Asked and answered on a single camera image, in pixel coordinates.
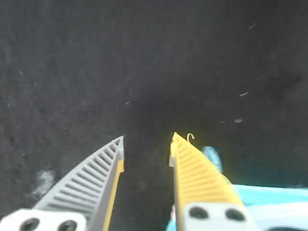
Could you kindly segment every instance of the yellow ribbed pad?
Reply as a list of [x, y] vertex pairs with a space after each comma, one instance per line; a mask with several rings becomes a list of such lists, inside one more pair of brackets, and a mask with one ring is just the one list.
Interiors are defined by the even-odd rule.
[[176, 132], [170, 146], [170, 159], [174, 163], [175, 200], [180, 218], [184, 207], [191, 202], [242, 204], [232, 185], [207, 157]]

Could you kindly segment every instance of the light blue object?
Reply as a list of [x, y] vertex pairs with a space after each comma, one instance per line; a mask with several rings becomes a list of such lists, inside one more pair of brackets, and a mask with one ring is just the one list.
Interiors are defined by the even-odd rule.
[[[203, 147], [202, 153], [216, 166], [219, 172], [222, 172], [219, 155], [213, 147]], [[235, 184], [234, 187], [240, 195], [242, 202], [248, 208], [251, 205], [308, 202], [307, 189], [272, 188], [239, 184]], [[169, 221], [166, 231], [176, 231], [175, 221], [172, 219]]]
[[222, 172], [222, 165], [220, 161], [220, 157], [216, 152], [215, 148], [211, 146], [206, 146], [202, 148], [202, 153], [207, 156], [207, 158], [216, 166], [217, 170]]

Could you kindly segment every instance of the black fabric surface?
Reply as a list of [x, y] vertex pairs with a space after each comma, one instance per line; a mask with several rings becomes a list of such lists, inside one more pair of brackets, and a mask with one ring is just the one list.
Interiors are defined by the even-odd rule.
[[0, 215], [122, 134], [112, 231], [164, 230], [174, 131], [233, 183], [307, 186], [307, 22], [305, 0], [2, 0]]

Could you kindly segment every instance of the screw hole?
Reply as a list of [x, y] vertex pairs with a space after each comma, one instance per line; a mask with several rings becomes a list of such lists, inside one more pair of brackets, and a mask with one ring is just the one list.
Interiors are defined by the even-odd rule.
[[240, 211], [235, 210], [235, 209], [228, 209], [227, 212], [226, 212], [226, 216], [230, 220], [236, 220], [236, 221], [245, 220], [244, 215]]
[[37, 218], [30, 218], [26, 220], [20, 227], [20, 231], [33, 231], [39, 225], [39, 219]]
[[197, 218], [197, 219], [206, 219], [208, 218], [208, 213], [200, 207], [193, 207], [189, 211], [189, 215], [192, 218]]
[[75, 231], [76, 229], [77, 223], [72, 220], [67, 220], [59, 226], [58, 231]]

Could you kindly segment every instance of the white debris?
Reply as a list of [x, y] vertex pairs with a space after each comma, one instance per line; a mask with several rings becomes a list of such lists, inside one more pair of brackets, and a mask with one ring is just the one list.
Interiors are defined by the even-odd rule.
[[245, 95], [247, 95], [248, 94], [248, 92], [245, 92], [245, 93], [243, 93], [243, 94], [240, 94], [240, 96], [245, 96]]
[[54, 173], [48, 170], [42, 170], [37, 173], [38, 186], [32, 191], [32, 195], [42, 197], [52, 187], [54, 183]]
[[241, 123], [242, 121], [243, 121], [242, 118], [238, 118], [234, 120], [235, 123]]
[[249, 27], [249, 29], [254, 28], [256, 24], [257, 24], [257, 23], [252, 24], [252, 25]]

